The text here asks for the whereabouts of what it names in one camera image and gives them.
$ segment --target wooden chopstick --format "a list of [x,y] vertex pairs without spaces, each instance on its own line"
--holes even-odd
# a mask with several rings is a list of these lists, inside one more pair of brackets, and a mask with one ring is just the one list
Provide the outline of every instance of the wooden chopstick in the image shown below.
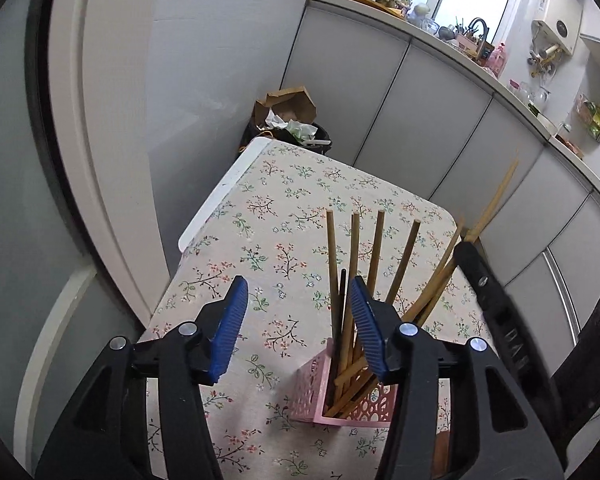
[[366,359],[364,356],[359,357],[356,361],[353,361],[351,366],[349,366],[346,370],[343,371],[339,376],[337,376],[333,382],[336,386],[343,386],[345,382],[350,381],[355,377],[362,368],[367,367]]
[[[456,231],[454,232],[453,236],[451,237],[451,240],[449,241],[449,244],[447,245],[447,247],[445,249],[444,254],[442,255],[442,259],[439,261],[438,266],[436,267],[436,270],[433,271],[433,274],[431,275],[431,278],[429,281],[431,281],[433,279],[433,277],[436,276],[437,274],[439,274],[440,271],[445,267],[445,264],[448,261],[449,257],[451,256],[451,253],[453,252],[454,247],[456,246],[456,242],[458,241],[458,238],[460,237],[460,233],[462,232],[463,228],[464,228],[464,219],[461,219],[458,223],[458,227],[456,228]],[[367,366],[366,359],[364,358],[364,356],[356,357],[355,348],[354,348],[353,363],[351,364],[350,367],[348,367],[346,370],[344,370],[343,373],[341,373],[340,375],[338,375],[335,378],[335,380],[334,380],[335,384],[336,385],[344,384],[344,382],[346,380],[350,380],[360,370],[362,370],[362,368],[365,368],[366,366]]]
[[418,237],[418,230],[420,229],[420,221],[414,220],[413,225],[411,225],[411,232],[409,232],[409,238],[407,239],[407,244],[404,247],[404,252],[402,253],[402,258],[400,259],[400,263],[398,264],[398,268],[395,271],[394,280],[391,283],[391,287],[389,287],[389,292],[386,295],[385,303],[390,305],[394,304],[395,297],[398,295],[398,290],[400,289],[400,285],[402,284],[402,279],[404,278],[404,273],[407,270],[407,264],[409,263],[409,259],[411,258],[411,252],[413,251],[413,246],[416,243],[416,238]]
[[[502,195],[507,189],[507,186],[511,182],[511,179],[516,171],[516,168],[518,167],[518,164],[519,161],[518,157],[516,156],[516,158],[511,163],[509,169],[507,170],[507,173],[505,174],[504,178],[502,179],[502,182],[498,186],[495,195],[489,202],[489,205],[482,212],[478,223],[473,229],[469,231],[467,236],[464,238],[465,241],[474,243],[478,239],[482,231],[485,229],[485,227],[489,224],[498,206],[498,202],[502,198]],[[437,294],[440,285],[445,280],[447,280],[448,282],[454,270],[456,270],[456,263],[453,260],[453,258],[451,258],[451,261],[445,264],[445,267],[443,267],[443,269],[440,270],[440,272],[438,272],[437,274],[434,272],[433,276],[429,280],[429,283],[427,283],[424,290],[420,293],[420,297],[413,303],[413,305],[411,305],[410,309],[404,314],[404,316],[402,316],[402,320],[404,322],[413,321],[416,318],[416,316],[418,316],[420,312],[429,304],[429,301],[431,301],[433,297]]]
[[342,324],[338,325],[338,261],[336,259],[336,229],[333,210],[327,209],[327,247],[329,252],[329,293],[331,302],[331,337],[335,343],[340,339]]
[[[374,234],[374,244],[371,249],[371,261],[369,262],[369,272],[366,277],[366,288],[371,297],[376,291],[376,280],[378,279],[378,265],[380,263],[380,249],[382,247],[382,234],[384,232],[384,210],[378,211],[376,219],[376,232]],[[353,345],[353,361],[356,362],[362,355],[362,342],[356,337],[356,342]]]
[[374,234],[374,244],[371,249],[371,261],[369,263],[369,273],[366,278],[366,288],[371,297],[376,291],[376,280],[378,279],[378,264],[380,262],[380,249],[382,247],[382,233],[384,232],[384,210],[378,211],[376,219],[376,232]]
[[435,276],[429,280],[420,297],[411,305],[411,307],[402,316],[402,321],[406,323],[412,322],[420,311],[427,306],[427,303],[436,295],[440,285],[447,280],[456,270],[456,261],[451,258],[448,264]]
[[473,229],[471,229],[469,231],[467,236],[464,238],[465,241],[474,243],[478,239],[480,234],[482,234],[482,231],[484,231],[485,227],[487,227],[487,225],[489,225],[489,223],[491,222],[491,219],[493,219],[493,216],[494,216],[494,213],[498,206],[498,203],[502,199],[504,192],[506,191],[507,187],[509,186],[509,183],[511,182],[511,179],[513,178],[513,174],[516,172],[516,168],[518,167],[519,163],[520,163],[520,161],[518,160],[518,156],[516,156],[516,158],[513,159],[513,162],[509,166],[509,169],[507,170],[507,173],[505,174],[504,178],[502,179],[502,182],[498,186],[498,189],[496,190],[495,195],[493,195],[493,198],[489,202],[489,205],[482,212],[482,215],[480,215],[480,219],[478,220],[478,223],[475,225],[475,227]]
[[359,394],[357,394],[353,400],[349,401],[349,403],[342,409],[342,412],[338,415],[338,418],[347,418],[349,413],[355,410],[360,402],[376,387],[381,388],[381,386],[378,384],[378,379],[376,376],[373,376],[362,386]]
[[360,391],[366,385],[366,382],[375,377],[373,372],[365,370],[360,374],[360,377],[350,386],[350,388],[342,394],[342,396],[336,400],[333,406],[331,406],[324,416],[335,416],[341,412],[341,410],[347,405],[347,403],[353,398],[353,396]]
[[[351,248],[349,253],[349,282],[358,274],[358,245],[360,243],[360,213],[351,216]],[[344,307],[344,320],[342,322],[342,339],[340,345],[340,359],[338,361],[338,375],[351,364],[353,358],[353,314],[349,304],[349,287],[347,287],[347,301]],[[340,399],[342,391],[347,387],[336,386],[334,402]]]
[[451,280],[451,276],[446,278],[445,281],[443,281],[440,284],[435,295],[433,296],[433,298],[431,298],[431,301],[429,301],[429,303],[427,303],[427,306],[413,320],[413,322],[417,326],[422,327],[427,322],[427,318],[430,316],[430,314],[433,312],[433,309],[438,304],[438,301],[440,300],[440,297],[442,297],[442,294],[444,293],[446,286],[449,284],[450,280]]

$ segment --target pink container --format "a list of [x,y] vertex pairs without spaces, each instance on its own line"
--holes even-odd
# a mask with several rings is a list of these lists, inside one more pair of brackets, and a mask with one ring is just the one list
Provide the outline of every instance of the pink container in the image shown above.
[[357,428],[388,428],[394,412],[396,386],[380,386],[360,402],[347,418],[322,416],[324,397],[329,381],[333,341],[327,339],[327,348],[308,360],[296,372],[296,390],[289,418],[299,422],[313,422],[328,426],[355,426]]
[[495,74],[496,78],[499,78],[506,64],[507,52],[505,50],[504,43],[501,43],[498,45],[496,50],[494,50],[491,53],[485,66],[491,69],[491,71]]

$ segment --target white table edge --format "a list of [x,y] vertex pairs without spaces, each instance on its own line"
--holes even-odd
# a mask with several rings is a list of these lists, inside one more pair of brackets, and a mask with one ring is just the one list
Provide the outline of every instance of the white table edge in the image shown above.
[[218,182],[214,190],[206,197],[205,203],[200,206],[196,215],[191,219],[189,225],[184,229],[178,239],[178,248],[181,253],[185,251],[189,244],[196,237],[202,226],[213,214],[216,208],[222,203],[222,200],[229,194],[234,186],[244,175],[251,164],[258,158],[260,153],[271,142],[268,137],[256,137],[253,139],[247,148],[242,152],[242,155],[236,160],[229,170],[224,174],[224,177]]

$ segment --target pink basket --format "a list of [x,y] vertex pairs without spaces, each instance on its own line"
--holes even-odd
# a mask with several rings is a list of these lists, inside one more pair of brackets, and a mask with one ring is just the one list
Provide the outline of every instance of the pink basket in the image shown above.
[[332,349],[333,341],[329,338],[327,348],[308,360],[296,372],[295,397],[291,403],[289,417],[299,422],[314,422],[328,426],[388,428],[394,412],[395,385],[380,386],[372,391],[347,418],[322,416]]

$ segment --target water heater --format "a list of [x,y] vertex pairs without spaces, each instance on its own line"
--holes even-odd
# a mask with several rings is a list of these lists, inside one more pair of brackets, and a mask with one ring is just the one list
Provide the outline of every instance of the water heater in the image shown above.
[[572,56],[581,20],[582,6],[577,0],[541,0],[534,23]]

